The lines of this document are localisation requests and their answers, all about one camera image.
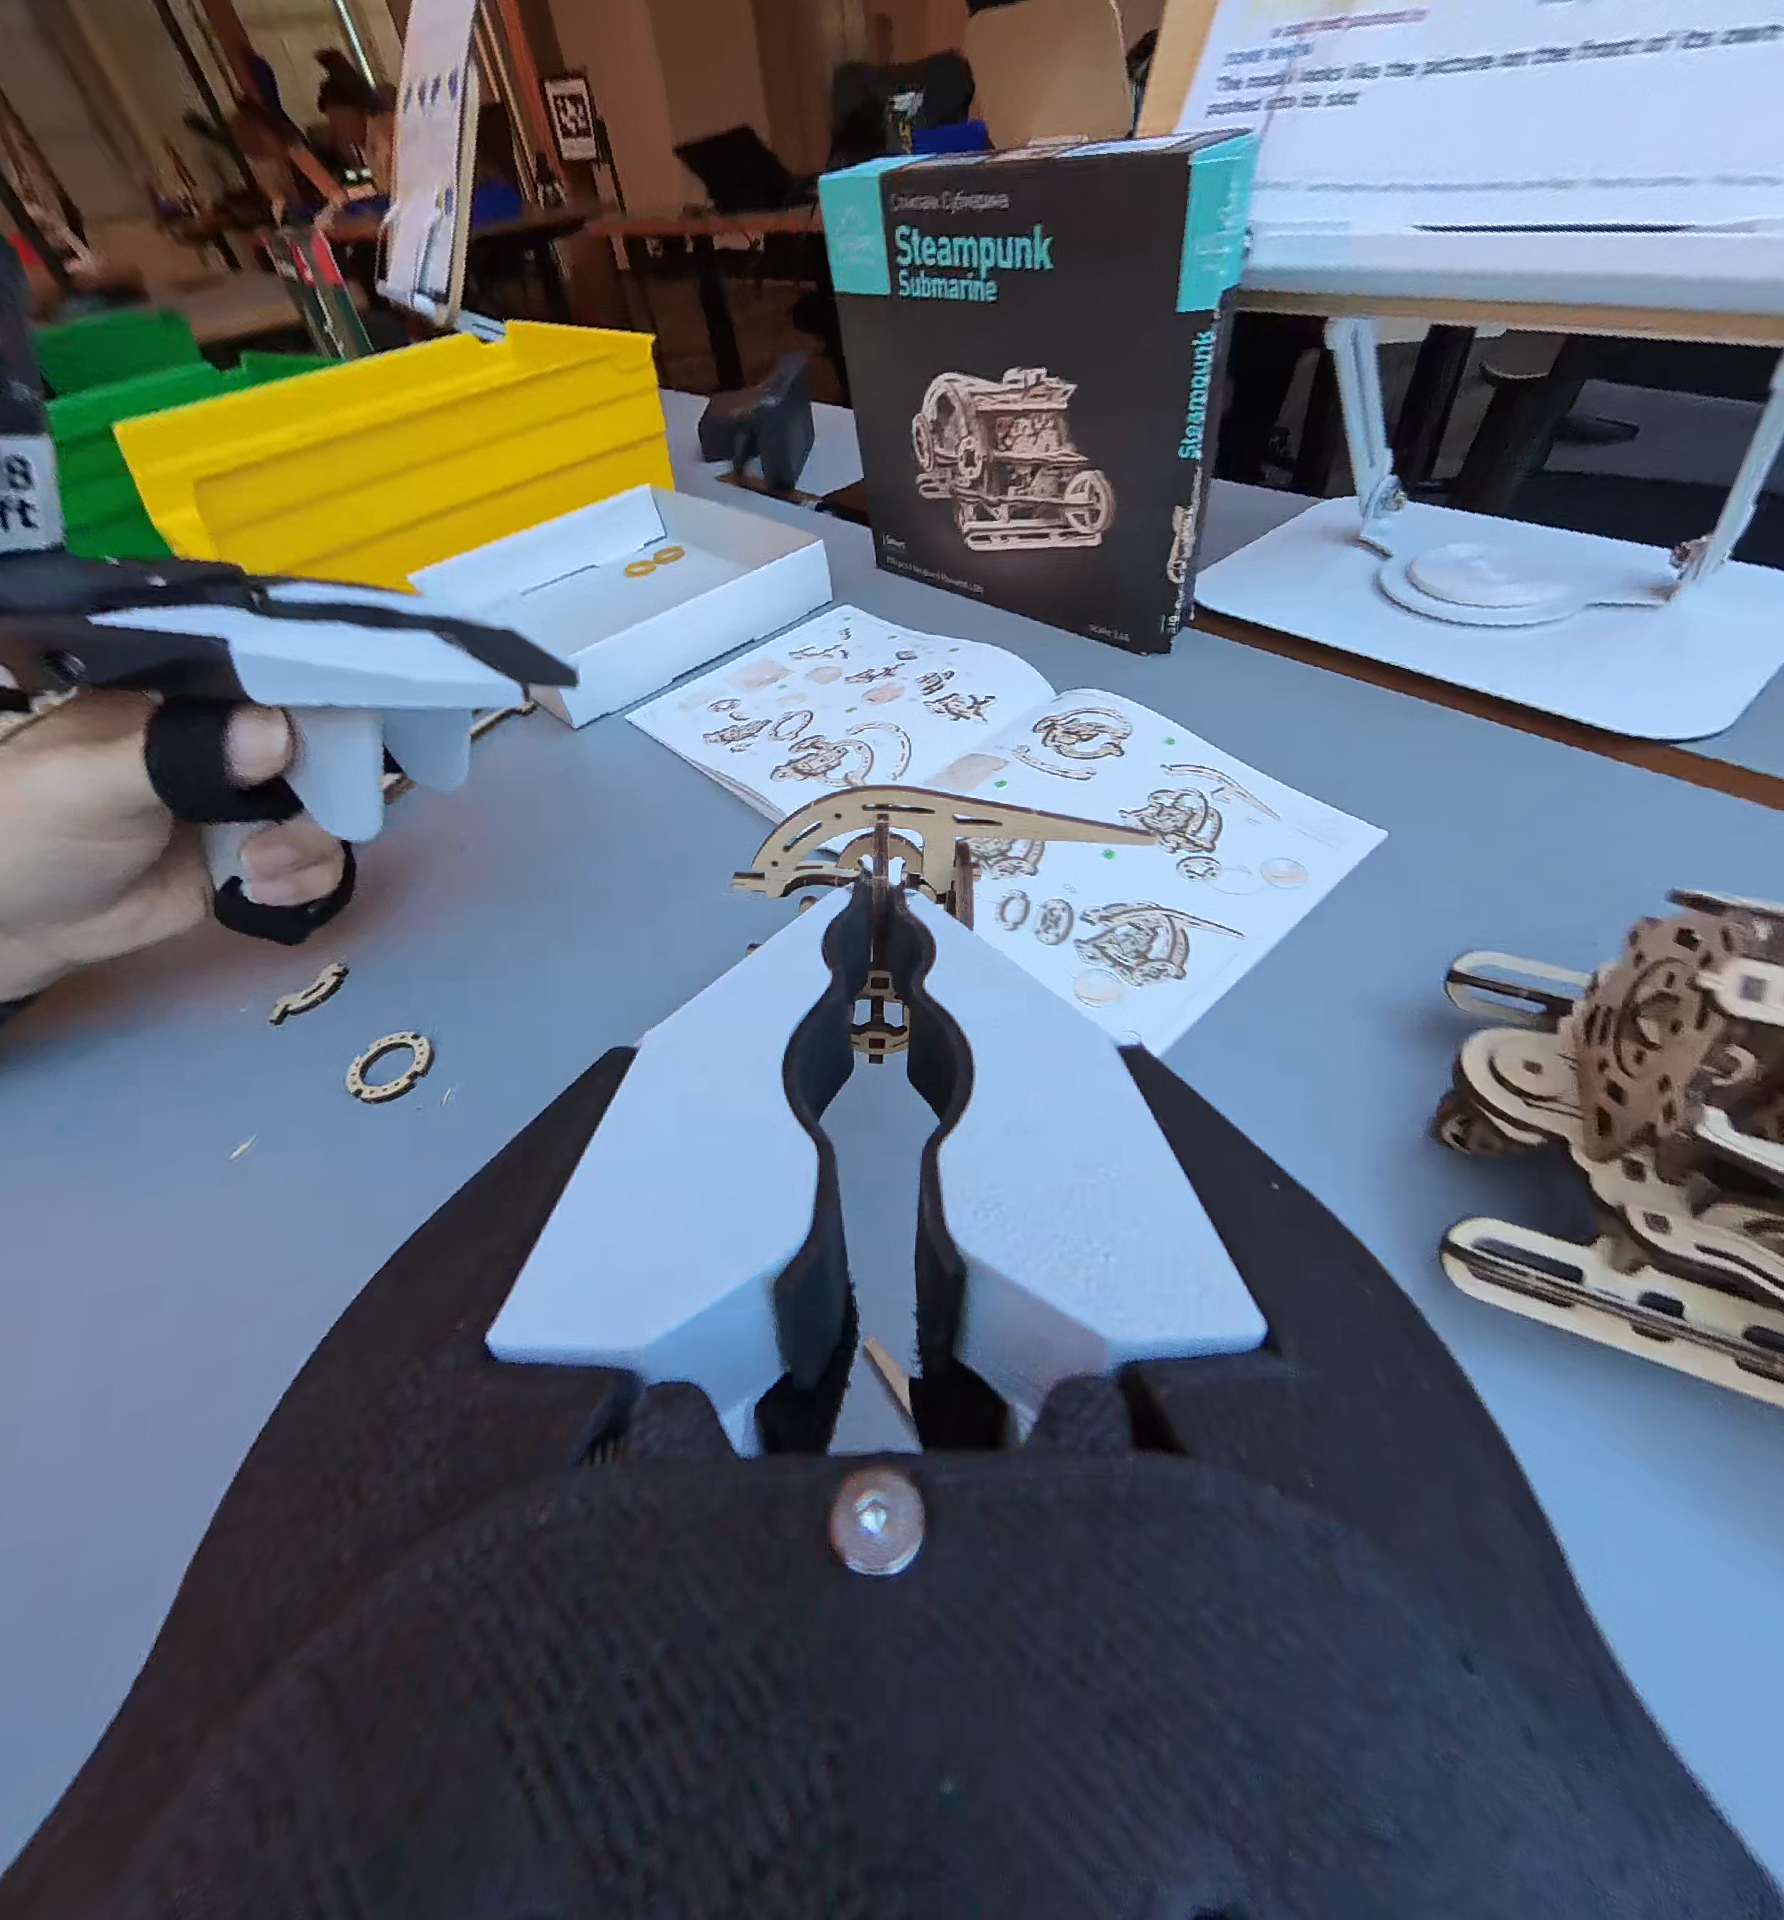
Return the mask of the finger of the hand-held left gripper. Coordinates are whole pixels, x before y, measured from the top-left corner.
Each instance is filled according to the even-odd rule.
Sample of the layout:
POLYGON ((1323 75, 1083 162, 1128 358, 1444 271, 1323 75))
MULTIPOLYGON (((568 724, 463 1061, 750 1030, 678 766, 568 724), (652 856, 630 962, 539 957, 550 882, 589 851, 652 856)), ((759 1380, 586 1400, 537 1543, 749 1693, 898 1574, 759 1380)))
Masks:
POLYGON ((514 692, 579 686, 579 668, 505 627, 457 620, 418 593, 270 580, 261 609, 104 613, 125 637, 221 643, 242 692, 514 692))
POLYGON ((524 686, 428 631, 249 627, 233 637, 249 702, 278 707, 297 736, 286 780, 343 840, 385 825, 385 760, 410 784, 453 793, 472 769, 472 724, 524 707, 524 686))

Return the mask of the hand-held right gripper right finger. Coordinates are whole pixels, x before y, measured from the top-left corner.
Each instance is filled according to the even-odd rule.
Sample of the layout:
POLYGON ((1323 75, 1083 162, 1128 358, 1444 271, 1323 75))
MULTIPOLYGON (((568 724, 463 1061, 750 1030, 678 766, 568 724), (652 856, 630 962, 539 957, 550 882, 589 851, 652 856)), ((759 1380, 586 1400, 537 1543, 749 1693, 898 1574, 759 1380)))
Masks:
POLYGON ((1137 1082, 1141 1048, 1033 986, 930 900, 891 908, 920 1156, 912 1423, 1003 1448, 1058 1386, 1269 1338, 1137 1082))

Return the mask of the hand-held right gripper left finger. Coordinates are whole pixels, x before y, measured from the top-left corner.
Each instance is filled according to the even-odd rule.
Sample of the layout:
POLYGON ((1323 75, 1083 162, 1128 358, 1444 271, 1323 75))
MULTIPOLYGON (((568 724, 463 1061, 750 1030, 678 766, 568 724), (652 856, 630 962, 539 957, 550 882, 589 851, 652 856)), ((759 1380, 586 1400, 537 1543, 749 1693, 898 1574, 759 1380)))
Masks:
POLYGON ((823 1112, 854 986, 833 896, 640 1039, 487 1331, 498 1362, 696 1386, 736 1454, 832 1454, 855 1298, 823 1112))

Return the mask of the wooden arc gear assembly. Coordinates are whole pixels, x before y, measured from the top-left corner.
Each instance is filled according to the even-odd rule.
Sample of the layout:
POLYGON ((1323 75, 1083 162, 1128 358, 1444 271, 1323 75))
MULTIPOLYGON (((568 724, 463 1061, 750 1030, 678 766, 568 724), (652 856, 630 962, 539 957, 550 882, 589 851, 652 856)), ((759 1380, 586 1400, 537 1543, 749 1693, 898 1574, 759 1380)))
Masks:
POLYGON ((855 1066, 901 1061, 908 1082, 935 1112, 920 1151, 916 1203, 916 1320, 920 1374, 908 1387, 912 1431, 926 1448, 996 1454, 1023 1428, 1000 1392, 996 1362, 962 1362, 969 1318, 969 1253, 950 1234, 942 1147, 979 1093, 969 1028, 933 988, 941 940, 920 907, 950 925, 979 925, 974 840, 1072 840, 1103 851, 1152 851, 1158 837, 1137 823, 1058 814, 1023 804, 979 804, 942 789, 862 784, 839 789, 764 840, 736 887, 764 900, 833 891, 839 915, 814 936, 814 981, 805 1010, 784 1017, 776 1092, 784 1145, 813 1151, 806 1229, 788 1242, 765 1278, 780 1348, 784 1400, 764 1420, 765 1448, 805 1448, 793 1423, 806 1420, 828 1374, 849 1374, 855 1353, 855 1303, 839 1198, 839 1156, 823 1127, 833 1093, 855 1066))

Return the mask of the wooden submarine model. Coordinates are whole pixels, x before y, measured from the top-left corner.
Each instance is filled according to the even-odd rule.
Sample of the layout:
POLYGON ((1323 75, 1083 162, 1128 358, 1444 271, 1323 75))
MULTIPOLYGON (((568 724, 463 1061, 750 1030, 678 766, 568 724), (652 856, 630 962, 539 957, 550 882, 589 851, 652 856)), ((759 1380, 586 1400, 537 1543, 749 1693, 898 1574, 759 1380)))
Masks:
POLYGON ((1784 1413, 1784 907, 1679 891, 1597 975, 1468 952, 1433 1140, 1557 1147, 1593 1242, 1503 1218, 1443 1239, 1473 1298, 1784 1413))

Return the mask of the person's left hand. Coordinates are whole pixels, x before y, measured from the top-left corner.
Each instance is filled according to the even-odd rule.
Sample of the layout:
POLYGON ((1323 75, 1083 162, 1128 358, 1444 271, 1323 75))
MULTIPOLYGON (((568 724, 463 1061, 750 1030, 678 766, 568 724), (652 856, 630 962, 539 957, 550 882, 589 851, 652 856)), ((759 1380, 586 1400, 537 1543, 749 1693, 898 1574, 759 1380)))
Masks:
POLYGON ((211 920, 204 834, 159 799, 159 702, 89 692, 0 747, 0 1004, 211 920))

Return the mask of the green plastic bin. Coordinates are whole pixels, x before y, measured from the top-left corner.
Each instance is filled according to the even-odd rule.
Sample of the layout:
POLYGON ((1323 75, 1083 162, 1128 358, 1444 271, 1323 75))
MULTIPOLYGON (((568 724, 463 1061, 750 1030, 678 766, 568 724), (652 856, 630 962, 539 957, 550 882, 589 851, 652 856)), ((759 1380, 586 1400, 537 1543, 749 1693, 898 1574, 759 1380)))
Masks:
POLYGON ((61 325, 38 325, 38 366, 50 395, 80 395, 130 377, 204 366, 187 314, 167 307, 105 310, 61 325))
POLYGON ((141 502, 134 468, 114 438, 119 422, 327 366, 331 358, 325 354, 246 350, 233 371, 195 358, 50 400, 47 421, 61 468, 63 549, 97 563, 175 554, 141 502))

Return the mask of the yellow plastic bin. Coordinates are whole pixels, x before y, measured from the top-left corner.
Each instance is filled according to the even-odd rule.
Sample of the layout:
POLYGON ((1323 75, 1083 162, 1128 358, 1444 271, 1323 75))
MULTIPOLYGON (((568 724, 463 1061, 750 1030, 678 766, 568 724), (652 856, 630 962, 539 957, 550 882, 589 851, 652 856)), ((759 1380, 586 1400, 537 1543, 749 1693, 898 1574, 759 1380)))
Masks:
POLYGON ((505 325, 211 395, 114 438, 178 560, 408 589, 634 486, 672 486, 652 339, 505 325))

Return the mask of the white cardboard tray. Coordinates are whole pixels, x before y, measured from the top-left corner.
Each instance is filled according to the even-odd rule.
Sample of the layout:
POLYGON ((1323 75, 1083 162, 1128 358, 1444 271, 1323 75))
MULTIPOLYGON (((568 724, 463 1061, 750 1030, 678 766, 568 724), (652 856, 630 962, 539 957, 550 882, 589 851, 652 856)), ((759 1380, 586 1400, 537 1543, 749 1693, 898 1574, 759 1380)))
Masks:
POLYGON ((833 597, 823 535, 664 486, 612 493, 408 580, 569 661, 579 686, 529 692, 569 729, 630 708, 833 597), (640 580, 623 573, 669 545, 683 545, 688 563, 640 580))

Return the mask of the red green carton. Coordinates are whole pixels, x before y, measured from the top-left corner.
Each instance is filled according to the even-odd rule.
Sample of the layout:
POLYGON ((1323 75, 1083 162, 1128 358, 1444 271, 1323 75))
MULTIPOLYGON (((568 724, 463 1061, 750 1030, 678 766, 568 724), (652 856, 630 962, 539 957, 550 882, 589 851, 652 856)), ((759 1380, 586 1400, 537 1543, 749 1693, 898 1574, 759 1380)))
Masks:
POLYGON ((277 228, 263 250, 320 358, 355 363, 374 354, 374 339, 325 228, 277 228))

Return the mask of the illustrated instruction booklet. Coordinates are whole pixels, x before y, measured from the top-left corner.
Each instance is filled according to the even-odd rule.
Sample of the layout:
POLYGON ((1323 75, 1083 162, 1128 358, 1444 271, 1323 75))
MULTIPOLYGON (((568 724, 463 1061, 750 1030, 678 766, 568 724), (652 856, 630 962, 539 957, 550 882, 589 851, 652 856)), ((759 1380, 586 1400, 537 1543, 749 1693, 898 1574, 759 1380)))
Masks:
POLYGON ((833 609, 662 696, 634 724, 780 823, 867 784, 1152 834, 987 830, 979 934, 1122 1044, 1167 1053, 1383 830, 1244 766, 1116 692, 1054 692, 1023 656, 833 609))

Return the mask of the small black device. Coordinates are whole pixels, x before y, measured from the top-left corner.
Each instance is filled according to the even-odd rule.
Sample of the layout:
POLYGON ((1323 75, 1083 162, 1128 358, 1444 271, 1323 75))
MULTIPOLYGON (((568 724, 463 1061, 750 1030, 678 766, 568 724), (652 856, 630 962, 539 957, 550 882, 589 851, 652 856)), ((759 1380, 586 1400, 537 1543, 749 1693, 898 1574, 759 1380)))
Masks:
POLYGON ((698 453, 734 476, 759 468, 771 493, 796 493, 814 453, 806 354, 788 350, 759 384, 711 395, 698 421, 698 453))

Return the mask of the black laptop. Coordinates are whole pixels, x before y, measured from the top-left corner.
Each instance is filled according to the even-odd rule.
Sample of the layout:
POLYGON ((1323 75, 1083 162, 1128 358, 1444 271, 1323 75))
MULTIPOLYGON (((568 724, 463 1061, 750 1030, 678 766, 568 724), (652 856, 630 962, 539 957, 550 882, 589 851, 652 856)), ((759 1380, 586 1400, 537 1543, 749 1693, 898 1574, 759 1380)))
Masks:
POLYGON ((813 183, 793 173, 750 124, 676 143, 672 155, 707 189, 713 213, 788 213, 813 195, 813 183))

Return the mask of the white document stand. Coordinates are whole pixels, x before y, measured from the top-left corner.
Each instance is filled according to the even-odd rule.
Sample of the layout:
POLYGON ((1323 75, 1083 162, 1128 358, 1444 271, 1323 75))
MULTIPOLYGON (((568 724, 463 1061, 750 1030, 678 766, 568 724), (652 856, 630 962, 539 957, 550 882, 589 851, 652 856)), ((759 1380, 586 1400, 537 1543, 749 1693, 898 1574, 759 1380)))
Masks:
POLYGON ((1259 289, 1244 310, 1317 314, 1343 400, 1353 509, 1319 502, 1195 578, 1204 613, 1639 740, 1733 729, 1784 668, 1784 573, 1737 563, 1784 451, 1784 250, 1704 244, 1693 275, 1614 256, 1477 291, 1259 289), (1717 530, 1675 551, 1417 502, 1401 483, 1376 383, 1376 319, 1517 325, 1601 339, 1773 349, 1771 400, 1717 530))

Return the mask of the black teal kit box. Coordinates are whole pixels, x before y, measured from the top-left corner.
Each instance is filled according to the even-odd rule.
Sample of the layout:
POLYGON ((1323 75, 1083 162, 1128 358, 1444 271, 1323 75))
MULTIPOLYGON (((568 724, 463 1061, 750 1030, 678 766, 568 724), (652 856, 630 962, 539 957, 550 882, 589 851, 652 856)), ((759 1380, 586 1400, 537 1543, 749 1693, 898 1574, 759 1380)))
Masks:
POLYGON ((818 183, 876 563, 1170 654, 1259 139, 872 160, 818 183))

